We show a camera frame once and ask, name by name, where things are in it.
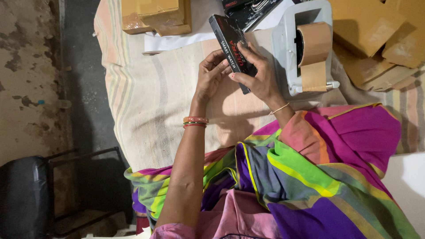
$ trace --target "brown cardboard box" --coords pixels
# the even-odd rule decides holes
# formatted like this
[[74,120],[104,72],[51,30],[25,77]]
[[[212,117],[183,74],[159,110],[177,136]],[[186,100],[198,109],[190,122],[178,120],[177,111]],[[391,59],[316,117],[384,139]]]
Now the brown cardboard box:
[[190,11],[190,0],[184,0],[184,24],[177,26],[164,26],[155,27],[156,32],[162,36],[172,36],[187,34],[192,32],[192,15]]
[[183,0],[137,0],[137,14],[142,22],[156,28],[184,24]]
[[137,34],[153,31],[153,28],[143,24],[137,15],[136,0],[121,0],[122,30],[127,34]]
[[382,56],[389,62],[416,68],[425,61],[425,0],[401,0],[394,8],[407,21],[387,41]]
[[329,0],[334,39],[357,56],[373,56],[406,20],[392,1],[400,0]]
[[386,91],[404,85],[418,69],[409,69],[392,64],[380,54],[370,58],[359,58],[350,51],[333,43],[333,50],[353,84],[366,91]]

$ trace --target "striped fabric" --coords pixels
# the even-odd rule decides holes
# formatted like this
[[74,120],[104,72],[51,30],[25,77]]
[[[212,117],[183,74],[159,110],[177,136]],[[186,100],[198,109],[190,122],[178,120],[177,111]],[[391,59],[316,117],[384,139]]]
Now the striped fabric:
[[[282,130],[274,121],[206,156],[201,209],[234,188],[255,194],[283,238],[419,238],[380,180],[399,139],[400,122],[380,104],[298,111]],[[152,228],[170,173],[125,172]]]
[[[166,167],[173,163],[183,134],[181,121],[188,114],[195,91],[198,64],[220,46],[216,40],[207,40],[144,57],[143,35],[124,33],[121,17],[119,0],[101,0],[94,19],[115,135],[134,170]],[[248,33],[246,37],[261,46],[260,52],[273,62],[270,29]],[[424,151],[424,86],[388,94],[369,93],[365,97],[365,93],[353,88],[344,71],[337,70],[342,66],[334,60],[332,76],[341,82],[341,89],[309,101],[293,102],[292,107],[300,110],[382,102],[402,122],[398,152]],[[210,125],[206,130],[206,152],[245,139],[274,120],[268,113],[267,106],[253,94],[244,96],[237,83],[225,80],[207,111]]]

